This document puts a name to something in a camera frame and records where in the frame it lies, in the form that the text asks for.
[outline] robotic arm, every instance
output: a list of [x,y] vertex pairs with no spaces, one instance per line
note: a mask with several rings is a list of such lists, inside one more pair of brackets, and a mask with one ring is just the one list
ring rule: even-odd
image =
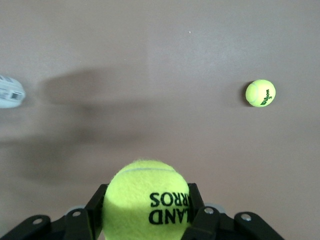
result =
[[[181,240],[284,240],[257,214],[240,212],[232,219],[205,206],[195,183],[188,186],[191,226]],[[74,209],[54,222],[46,215],[31,216],[0,240],[97,240],[107,188],[108,184],[102,184],[84,208]]]

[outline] white bottle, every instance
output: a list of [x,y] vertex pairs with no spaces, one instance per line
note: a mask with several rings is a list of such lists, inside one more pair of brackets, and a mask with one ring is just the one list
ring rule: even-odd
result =
[[25,97],[26,93],[20,82],[0,75],[0,109],[18,107]]

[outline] small tennis ball on floor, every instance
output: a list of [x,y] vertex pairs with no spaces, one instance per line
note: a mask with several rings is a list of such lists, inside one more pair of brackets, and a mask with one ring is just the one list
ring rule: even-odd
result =
[[268,80],[256,80],[245,91],[246,100],[254,107],[268,106],[276,96],[275,86]]
[[102,207],[106,240],[180,240],[190,226],[189,186],[173,167],[138,160],[111,180]]

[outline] tennis ball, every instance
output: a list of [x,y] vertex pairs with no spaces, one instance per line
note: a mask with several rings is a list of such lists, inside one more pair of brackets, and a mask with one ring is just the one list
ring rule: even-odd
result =
[[256,80],[245,91],[246,100],[254,107],[268,106],[276,96],[275,86],[268,80]]
[[134,161],[107,187],[102,207],[106,240],[180,240],[190,224],[188,183],[161,161]]

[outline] gray surface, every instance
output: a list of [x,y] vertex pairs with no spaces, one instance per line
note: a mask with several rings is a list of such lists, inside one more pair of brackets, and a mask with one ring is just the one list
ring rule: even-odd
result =
[[[0,235],[157,158],[227,214],[319,239],[320,2],[2,0]],[[244,87],[268,79],[273,103]]]

